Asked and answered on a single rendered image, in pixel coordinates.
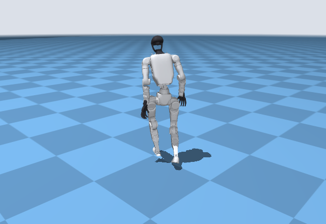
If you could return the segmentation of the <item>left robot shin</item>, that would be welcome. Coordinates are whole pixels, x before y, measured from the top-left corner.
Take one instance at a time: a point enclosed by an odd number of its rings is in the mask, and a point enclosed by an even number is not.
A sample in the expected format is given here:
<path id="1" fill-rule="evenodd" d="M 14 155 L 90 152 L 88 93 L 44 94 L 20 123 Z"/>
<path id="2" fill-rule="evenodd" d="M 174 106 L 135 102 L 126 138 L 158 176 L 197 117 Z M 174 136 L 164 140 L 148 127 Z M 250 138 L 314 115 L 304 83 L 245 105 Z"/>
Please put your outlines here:
<path id="1" fill-rule="evenodd" d="M 158 141 L 159 141 L 158 130 L 157 130 L 157 128 L 152 129 L 151 121 L 149 122 L 149 128 L 150 128 L 151 138 L 152 138 L 152 141 L 153 141 L 154 146 L 155 146 L 156 154 L 157 154 L 157 152 L 160 153 L 159 152 L 159 145 L 158 145 Z"/>

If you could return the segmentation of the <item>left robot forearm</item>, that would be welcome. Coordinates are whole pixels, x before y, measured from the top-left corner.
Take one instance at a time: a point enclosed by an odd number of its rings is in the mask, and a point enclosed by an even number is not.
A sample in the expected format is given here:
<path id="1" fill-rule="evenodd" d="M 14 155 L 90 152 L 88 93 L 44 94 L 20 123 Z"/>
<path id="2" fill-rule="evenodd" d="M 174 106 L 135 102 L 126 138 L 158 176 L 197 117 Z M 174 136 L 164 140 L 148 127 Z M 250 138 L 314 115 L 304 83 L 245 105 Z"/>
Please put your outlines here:
<path id="1" fill-rule="evenodd" d="M 142 86 L 143 86 L 143 98 L 144 98 L 144 100 L 147 100 L 147 104 L 148 104 L 150 102 L 150 92 L 149 92 L 150 87 L 144 86 L 143 80 L 142 80 Z M 144 100 L 143 100 L 143 102 L 144 102 Z"/>

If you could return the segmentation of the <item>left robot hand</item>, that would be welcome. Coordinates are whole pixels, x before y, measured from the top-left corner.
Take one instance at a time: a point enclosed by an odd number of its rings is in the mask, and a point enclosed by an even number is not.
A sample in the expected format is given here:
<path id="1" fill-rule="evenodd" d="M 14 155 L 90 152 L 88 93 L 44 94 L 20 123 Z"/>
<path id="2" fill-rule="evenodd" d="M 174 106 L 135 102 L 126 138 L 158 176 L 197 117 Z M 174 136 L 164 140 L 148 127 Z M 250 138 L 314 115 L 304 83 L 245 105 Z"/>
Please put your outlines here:
<path id="1" fill-rule="evenodd" d="M 147 109 L 147 100 L 144 100 L 144 103 L 143 103 L 143 107 L 142 107 L 142 112 L 141 112 L 141 117 L 143 118 L 143 119 L 146 119 L 146 117 L 148 117 L 147 115 L 146 115 L 146 111 L 149 113 L 149 111 L 148 111 L 148 109 Z"/>

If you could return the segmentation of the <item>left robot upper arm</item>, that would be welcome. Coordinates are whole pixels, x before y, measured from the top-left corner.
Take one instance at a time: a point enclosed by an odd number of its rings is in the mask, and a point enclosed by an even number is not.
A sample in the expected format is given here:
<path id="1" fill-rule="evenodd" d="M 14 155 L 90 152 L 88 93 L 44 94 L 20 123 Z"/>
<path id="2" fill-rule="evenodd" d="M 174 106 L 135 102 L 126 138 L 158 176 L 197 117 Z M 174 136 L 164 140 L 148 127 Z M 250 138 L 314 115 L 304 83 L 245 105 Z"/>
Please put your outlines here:
<path id="1" fill-rule="evenodd" d="M 150 85 L 150 78 L 149 78 L 149 67 L 150 64 L 150 58 L 147 57 L 142 60 L 142 75 L 143 75 L 143 85 Z"/>

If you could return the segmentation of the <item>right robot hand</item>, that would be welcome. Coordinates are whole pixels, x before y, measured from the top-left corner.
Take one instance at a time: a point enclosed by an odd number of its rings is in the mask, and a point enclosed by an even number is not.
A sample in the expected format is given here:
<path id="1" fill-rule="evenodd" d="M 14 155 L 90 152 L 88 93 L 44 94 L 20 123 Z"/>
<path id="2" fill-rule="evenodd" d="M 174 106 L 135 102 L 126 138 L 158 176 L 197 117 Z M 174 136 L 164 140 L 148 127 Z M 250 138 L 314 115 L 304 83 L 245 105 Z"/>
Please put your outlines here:
<path id="1" fill-rule="evenodd" d="M 183 106 L 184 106 L 184 101 L 185 101 L 185 106 L 186 106 L 186 98 L 185 98 L 185 94 L 184 93 L 183 93 L 183 97 L 179 96 L 178 99 L 179 99 L 179 103 L 181 101 L 181 106 L 182 106 L 182 101 L 183 101 Z"/>

